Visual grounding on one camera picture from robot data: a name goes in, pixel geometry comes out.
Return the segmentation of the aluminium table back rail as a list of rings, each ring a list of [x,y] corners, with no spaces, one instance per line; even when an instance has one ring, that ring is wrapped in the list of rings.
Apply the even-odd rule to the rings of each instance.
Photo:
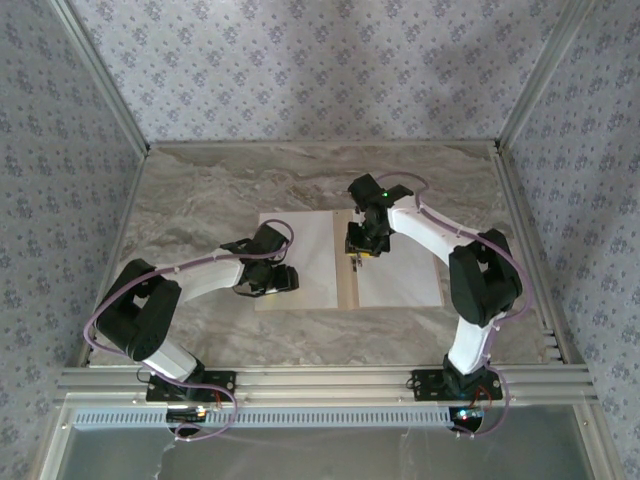
[[[464,148],[494,148],[489,140],[325,140],[325,141],[163,141],[150,144],[150,149],[161,148],[217,148],[217,147],[368,147],[368,146],[447,146]]]

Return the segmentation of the aluminium mounting rail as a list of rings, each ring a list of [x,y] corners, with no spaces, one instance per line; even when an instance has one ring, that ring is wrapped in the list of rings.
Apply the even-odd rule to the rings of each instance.
[[[234,395],[242,406],[405,406],[415,402],[405,384],[413,366],[235,367]],[[595,404],[598,397],[586,366],[576,364],[499,365],[501,400],[493,407]],[[99,395],[142,401],[148,375],[136,367],[69,368],[57,396]],[[455,401],[433,401],[454,405]]]

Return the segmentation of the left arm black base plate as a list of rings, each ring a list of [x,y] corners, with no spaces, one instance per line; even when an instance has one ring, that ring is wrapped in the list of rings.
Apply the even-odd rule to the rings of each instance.
[[[231,393],[235,392],[236,373],[234,371],[204,370],[194,373],[186,380],[189,384],[207,384],[226,388]],[[174,383],[162,380],[157,376],[151,376],[146,391],[146,400],[149,402],[204,402],[211,403],[220,400],[230,403],[230,400],[222,398],[220,392],[210,389],[178,386]]]

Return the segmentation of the white paper sheet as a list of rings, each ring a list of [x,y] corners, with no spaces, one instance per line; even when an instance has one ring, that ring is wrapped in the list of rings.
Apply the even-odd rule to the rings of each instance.
[[[298,273],[299,288],[258,298],[256,312],[338,308],[333,216],[330,211],[261,213],[259,222],[279,219],[294,232],[284,264]]]
[[[436,257],[402,234],[390,236],[390,251],[362,259],[357,267],[360,308],[422,308],[444,305]]]

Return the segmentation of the aluminium frame post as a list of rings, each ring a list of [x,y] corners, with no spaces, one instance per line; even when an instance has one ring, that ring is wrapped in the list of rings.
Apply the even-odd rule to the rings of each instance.
[[[600,0],[566,0],[528,80],[496,139],[502,153],[513,147],[557,67]]]
[[[63,26],[70,43],[78,53],[94,84],[113,113],[119,127],[137,153],[146,156],[149,145],[138,127],[134,115],[120,94],[106,63],[92,41],[71,0],[47,0]]]

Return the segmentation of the brown paper folder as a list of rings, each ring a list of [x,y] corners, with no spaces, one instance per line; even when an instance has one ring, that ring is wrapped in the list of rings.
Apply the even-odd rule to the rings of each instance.
[[[345,253],[347,224],[356,219],[351,210],[330,211],[333,216],[338,308],[336,311],[362,310],[358,304],[357,272],[352,271],[351,257]]]

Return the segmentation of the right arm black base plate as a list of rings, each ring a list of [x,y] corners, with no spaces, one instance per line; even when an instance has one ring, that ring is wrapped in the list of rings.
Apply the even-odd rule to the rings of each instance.
[[[482,368],[461,376],[452,369],[417,369],[411,372],[405,386],[416,401],[501,400],[502,382],[498,375]]]

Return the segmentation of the aluminium table side rail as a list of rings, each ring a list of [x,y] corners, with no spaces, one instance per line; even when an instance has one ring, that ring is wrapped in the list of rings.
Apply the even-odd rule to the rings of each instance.
[[[132,184],[129,188],[129,193],[127,195],[127,199],[125,202],[124,210],[119,220],[115,241],[114,241],[113,247],[111,248],[109,259],[106,265],[106,270],[101,280],[100,286],[98,288],[97,297],[94,304],[94,310],[97,310],[97,308],[101,305],[102,300],[105,298],[105,295],[107,294],[114,280],[116,267],[118,265],[122,248],[124,245],[126,230],[127,230],[129,220],[135,204],[137,190],[140,185],[141,178],[143,176],[145,164],[148,157],[149,157],[149,152],[143,153],[137,164],[137,168],[133,176]],[[83,327],[83,332],[82,332],[83,344],[77,356],[77,359],[75,361],[75,364],[74,364],[75,367],[86,367],[88,365],[89,357],[92,352],[92,346],[86,340],[86,336],[89,335],[91,338],[93,338],[92,331],[93,331],[93,328],[90,326],[90,322],[87,321],[85,323],[85,326]]]
[[[584,359],[569,334],[564,311],[553,298],[546,254],[517,171],[510,163],[510,157],[503,155],[498,148],[491,151],[491,157],[521,257],[531,279],[535,311],[548,344],[548,356],[555,362],[583,364]]]

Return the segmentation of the grey metal panel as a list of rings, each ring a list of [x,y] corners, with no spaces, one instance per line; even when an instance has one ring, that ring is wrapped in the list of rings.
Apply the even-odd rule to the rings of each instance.
[[[248,409],[219,437],[177,441],[159,410],[75,408],[36,480],[614,480],[578,409],[491,411],[467,436],[427,409]]]

